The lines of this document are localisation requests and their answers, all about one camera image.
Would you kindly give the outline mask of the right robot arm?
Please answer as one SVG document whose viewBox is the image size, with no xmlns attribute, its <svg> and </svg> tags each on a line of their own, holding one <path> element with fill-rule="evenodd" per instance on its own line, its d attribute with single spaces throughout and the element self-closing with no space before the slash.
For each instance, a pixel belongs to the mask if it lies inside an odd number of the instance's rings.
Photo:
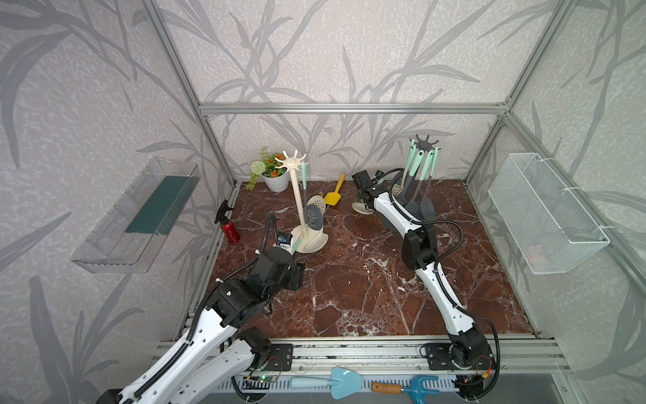
<svg viewBox="0 0 646 404">
<path fill-rule="evenodd" d="M 441 261 L 457 250 L 463 239 L 445 254 L 437 250 L 435 225 L 412 215 L 392 194 L 392 187 L 370 178 L 363 170 L 352 176 L 358 198 L 365 207 L 379 213 L 390 227 L 402 237 L 401 257 L 427 287 L 447 329 L 452 344 L 451 360 L 460 369 L 470 369 L 478 360 L 488 357 L 491 367 L 500 368 L 500 355 L 492 353 L 486 336 L 476 321 L 478 316 L 468 312 L 459 302 L 444 274 Z"/>
</svg>

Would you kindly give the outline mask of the grey skimmer green handle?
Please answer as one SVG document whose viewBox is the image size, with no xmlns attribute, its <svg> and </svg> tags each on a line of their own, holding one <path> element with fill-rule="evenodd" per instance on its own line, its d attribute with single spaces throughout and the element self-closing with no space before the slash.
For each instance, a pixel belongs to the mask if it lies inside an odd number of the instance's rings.
<svg viewBox="0 0 646 404">
<path fill-rule="evenodd" d="M 407 175 L 405 177 L 405 184 L 402 186 L 402 192 L 400 196 L 398 197 L 398 201 L 403 205 L 406 206 L 409 201 L 407 198 L 407 193 L 410 190 L 410 187 L 412 187 L 414 181 L 415 181 L 415 176 L 417 175 L 417 171 L 420 168 L 422 164 L 422 160 L 424 158 L 424 155 L 426 154 L 425 151 L 420 150 L 417 152 L 415 157 L 413 158 L 413 161 L 410 165 L 410 168 L 407 172 Z"/>
<path fill-rule="evenodd" d="M 414 140 L 410 140 L 409 153 L 408 153 L 408 157 L 407 157 L 407 160 L 406 160 L 404 172 L 402 174 L 401 183 L 400 183 L 401 187 L 404 187 L 404 185 L 405 185 L 405 177 L 406 177 L 406 175 L 408 173 L 408 170 L 410 168 L 412 160 L 413 160 L 413 158 L 415 156 L 416 149 L 417 149 L 416 142 Z"/>
</svg>

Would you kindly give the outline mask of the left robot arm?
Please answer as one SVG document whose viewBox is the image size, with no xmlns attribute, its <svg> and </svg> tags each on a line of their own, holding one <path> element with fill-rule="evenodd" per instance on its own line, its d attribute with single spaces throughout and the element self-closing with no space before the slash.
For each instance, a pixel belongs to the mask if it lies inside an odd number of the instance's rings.
<svg viewBox="0 0 646 404">
<path fill-rule="evenodd" d="M 107 390 L 100 403 L 198 403 L 246 370 L 263 367 L 272 344 L 243 329 L 282 290 L 297 291 L 306 266 L 281 247 L 266 249 L 244 279 L 229 279 L 201 302 L 189 330 L 135 381 Z"/>
</svg>

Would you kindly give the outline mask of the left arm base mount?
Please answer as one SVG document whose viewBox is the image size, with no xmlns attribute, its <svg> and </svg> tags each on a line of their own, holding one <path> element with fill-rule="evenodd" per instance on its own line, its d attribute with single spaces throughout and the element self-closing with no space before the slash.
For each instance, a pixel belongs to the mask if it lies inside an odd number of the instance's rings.
<svg viewBox="0 0 646 404">
<path fill-rule="evenodd" d="M 257 355 L 248 370 L 282 372 L 291 370 L 294 359 L 294 345 L 271 343 Z"/>
</svg>

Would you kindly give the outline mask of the large cream skimmer green handle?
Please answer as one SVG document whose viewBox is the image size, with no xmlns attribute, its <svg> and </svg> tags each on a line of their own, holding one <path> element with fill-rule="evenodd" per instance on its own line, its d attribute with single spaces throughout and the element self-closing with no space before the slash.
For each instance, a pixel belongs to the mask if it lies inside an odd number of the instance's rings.
<svg viewBox="0 0 646 404">
<path fill-rule="evenodd" d="M 392 186 L 392 195 L 393 196 L 398 196 L 402 193 L 403 187 L 400 185 L 401 179 L 400 180 L 395 180 Z"/>
</svg>

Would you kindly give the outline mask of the small cream skimmer green handle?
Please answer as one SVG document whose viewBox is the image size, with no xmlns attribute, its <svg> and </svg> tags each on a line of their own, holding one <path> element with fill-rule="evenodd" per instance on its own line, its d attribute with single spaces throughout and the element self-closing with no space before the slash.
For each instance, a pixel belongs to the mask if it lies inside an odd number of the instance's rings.
<svg viewBox="0 0 646 404">
<path fill-rule="evenodd" d="M 365 203 L 361 201 L 355 201 L 352 203 L 352 208 L 355 212 L 361 215 L 373 215 L 374 211 L 367 207 Z"/>
</svg>

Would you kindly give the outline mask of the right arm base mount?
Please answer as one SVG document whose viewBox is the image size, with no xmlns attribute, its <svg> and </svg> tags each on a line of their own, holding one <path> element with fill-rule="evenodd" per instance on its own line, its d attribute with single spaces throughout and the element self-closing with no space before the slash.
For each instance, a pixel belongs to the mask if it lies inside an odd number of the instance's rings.
<svg viewBox="0 0 646 404">
<path fill-rule="evenodd" d="M 496 363 L 489 348 L 469 359 L 462 348 L 452 343 L 425 343 L 420 347 L 419 354 L 427 361 L 430 370 L 491 372 Z"/>
</svg>

